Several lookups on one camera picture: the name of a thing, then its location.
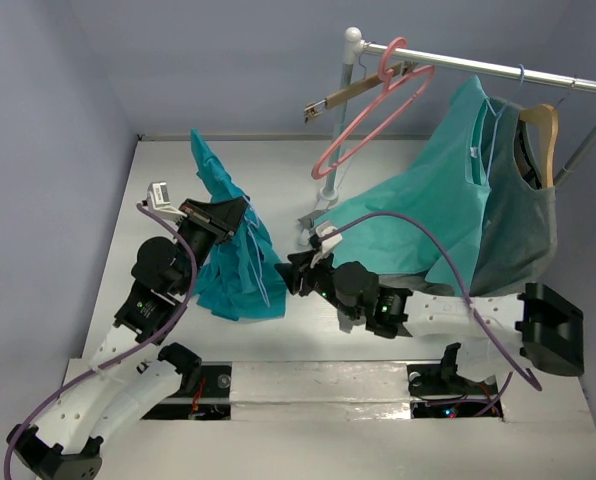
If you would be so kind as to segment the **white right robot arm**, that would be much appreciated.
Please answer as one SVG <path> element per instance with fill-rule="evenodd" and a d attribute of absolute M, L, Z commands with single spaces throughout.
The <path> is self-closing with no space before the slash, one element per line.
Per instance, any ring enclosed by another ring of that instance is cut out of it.
<path fill-rule="evenodd" d="M 316 294 L 334 307 L 342 331 L 362 326 L 386 339 L 438 342 L 438 379 L 448 391 L 515 369 L 561 377 L 584 372 L 583 313 L 544 284 L 465 301 L 386 286 L 359 262 L 336 267 L 313 251 L 291 254 L 275 269 L 290 294 Z"/>

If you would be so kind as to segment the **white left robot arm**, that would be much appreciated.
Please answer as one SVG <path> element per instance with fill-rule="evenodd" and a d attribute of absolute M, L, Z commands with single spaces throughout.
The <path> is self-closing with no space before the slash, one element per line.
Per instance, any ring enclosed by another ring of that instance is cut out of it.
<path fill-rule="evenodd" d="M 174 208 L 153 194 L 138 210 L 168 236 L 145 240 L 131 269 L 127 299 L 86 371 L 50 394 L 7 437 L 4 476 L 18 459 L 38 479 L 93 479 L 112 437 L 166 397 L 193 392 L 201 358 L 165 338 L 192 298 L 212 248 L 237 233 L 244 197 L 185 200 Z"/>

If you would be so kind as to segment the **teal blue t shirt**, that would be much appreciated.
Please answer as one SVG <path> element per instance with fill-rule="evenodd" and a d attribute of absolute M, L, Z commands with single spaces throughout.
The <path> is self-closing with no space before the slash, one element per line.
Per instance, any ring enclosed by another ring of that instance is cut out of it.
<path fill-rule="evenodd" d="M 197 176 L 213 203 L 246 196 L 195 129 L 190 131 L 190 149 Z M 280 259 L 265 224 L 251 201 L 247 203 L 245 217 L 233 239 L 214 246 L 199 273 L 194 290 L 197 304 L 231 321 L 282 318 L 287 287 L 274 268 Z"/>

